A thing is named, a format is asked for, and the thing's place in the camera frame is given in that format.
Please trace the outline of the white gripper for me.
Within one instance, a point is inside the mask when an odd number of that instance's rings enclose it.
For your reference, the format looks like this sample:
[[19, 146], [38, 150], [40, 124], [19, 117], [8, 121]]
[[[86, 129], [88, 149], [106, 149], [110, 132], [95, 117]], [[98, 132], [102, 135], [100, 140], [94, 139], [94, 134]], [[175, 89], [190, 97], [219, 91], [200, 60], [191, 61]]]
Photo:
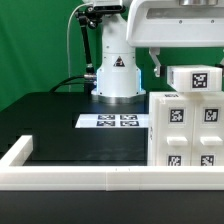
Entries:
[[126, 39], [134, 47], [151, 47], [154, 74], [164, 77], [159, 47], [224, 46], [224, 0], [133, 0]]

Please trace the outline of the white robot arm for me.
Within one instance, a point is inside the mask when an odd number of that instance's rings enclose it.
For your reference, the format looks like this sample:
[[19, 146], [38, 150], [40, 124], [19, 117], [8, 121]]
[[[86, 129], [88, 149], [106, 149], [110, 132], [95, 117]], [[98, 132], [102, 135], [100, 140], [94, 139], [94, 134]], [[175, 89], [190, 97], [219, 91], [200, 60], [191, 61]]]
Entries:
[[102, 17], [102, 64], [92, 96], [110, 103], [145, 95], [135, 50], [224, 46], [224, 0], [83, 0]]

